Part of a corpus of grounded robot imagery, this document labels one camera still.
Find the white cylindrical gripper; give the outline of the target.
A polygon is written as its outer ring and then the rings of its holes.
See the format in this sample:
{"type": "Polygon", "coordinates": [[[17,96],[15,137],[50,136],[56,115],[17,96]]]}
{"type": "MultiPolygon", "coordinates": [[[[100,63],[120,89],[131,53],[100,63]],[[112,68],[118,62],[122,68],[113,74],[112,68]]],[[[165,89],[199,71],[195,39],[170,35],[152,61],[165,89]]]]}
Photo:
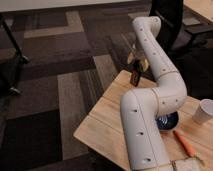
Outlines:
{"type": "Polygon", "coordinates": [[[146,72],[149,68],[149,62],[145,57],[145,53],[140,45],[137,43],[133,44],[133,52],[130,52],[127,56],[127,64],[131,64],[133,60],[141,60],[140,64],[142,66],[142,70],[146,72]]]}

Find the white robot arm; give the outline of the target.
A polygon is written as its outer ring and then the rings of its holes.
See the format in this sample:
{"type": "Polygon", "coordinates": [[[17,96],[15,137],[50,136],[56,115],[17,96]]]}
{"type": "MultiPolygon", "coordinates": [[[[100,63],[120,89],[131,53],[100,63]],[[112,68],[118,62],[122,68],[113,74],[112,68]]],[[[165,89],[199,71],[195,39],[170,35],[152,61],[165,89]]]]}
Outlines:
{"type": "Polygon", "coordinates": [[[128,159],[132,170],[164,168],[170,159],[155,118],[176,112],[185,103],[186,85],[156,40],[161,29],[160,18],[137,17],[133,28],[157,86],[130,89],[120,99],[128,159]]]}

